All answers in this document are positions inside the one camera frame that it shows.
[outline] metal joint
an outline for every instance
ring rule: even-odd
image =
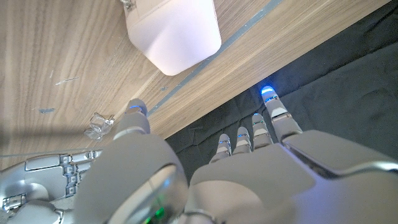
[[[129,12],[136,8],[136,1],[131,2],[131,0],[120,0],[123,3],[124,8]]]
[[[18,208],[26,203],[26,194],[20,194],[2,200],[2,209],[5,212],[9,212],[14,208]]]

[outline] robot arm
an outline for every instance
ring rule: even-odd
[[[263,117],[255,114],[253,146],[244,127],[238,129],[233,150],[229,137],[222,134],[216,154],[195,171],[189,188],[173,150],[150,134],[145,104],[132,100],[114,141],[95,152],[95,157],[101,156],[83,173],[82,183],[83,167],[89,166],[73,162],[86,164],[94,159],[90,154],[42,157],[39,166],[36,159],[28,160],[9,168],[4,172],[8,175],[2,174],[1,189],[7,189],[2,192],[20,186],[3,196],[3,207],[12,209],[30,200],[14,223],[23,223],[21,216],[34,210],[51,213],[48,217],[56,223],[62,219],[69,223],[170,223],[177,217],[178,224],[362,224],[398,219],[397,161],[331,134],[303,132],[271,87],[262,90],[262,97],[278,142],[272,142]],[[62,183],[57,190],[39,181],[53,167],[59,175],[52,175],[60,180],[51,183]],[[35,174],[35,182],[27,181],[30,173]],[[33,200],[67,197],[68,187],[77,185],[73,218],[69,211]]]

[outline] black fabric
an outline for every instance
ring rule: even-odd
[[[188,181],[214,156],[222,133],[233,147],[240,126],[252,134],[253,113],[263,114],[274,136],[260,96],[265,85],[304,131],[331,133],[398,159],[398,0],[166,139]]]

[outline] wood grain surface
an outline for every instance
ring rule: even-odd
[[[224,43],[269,0],[214,2]],[[386,2],[283,0],[149,117],[152,132],[170,136]],[[118,120],[135,97],[151,109],[196,66],[162,74],[130,43],[118,0],[0,1],[0,156],[19,155],[1,168],[106,145],[114,129],[83,134],[94,112]]]

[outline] clear plastic piece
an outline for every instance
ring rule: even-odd
[[[90,119],[90,129],[85,131],[85,135],[94,141],[102,141],[102,136],[108,134],[114,124],[113,116],[109,119],[105,119],[97,112],[94,113]]]

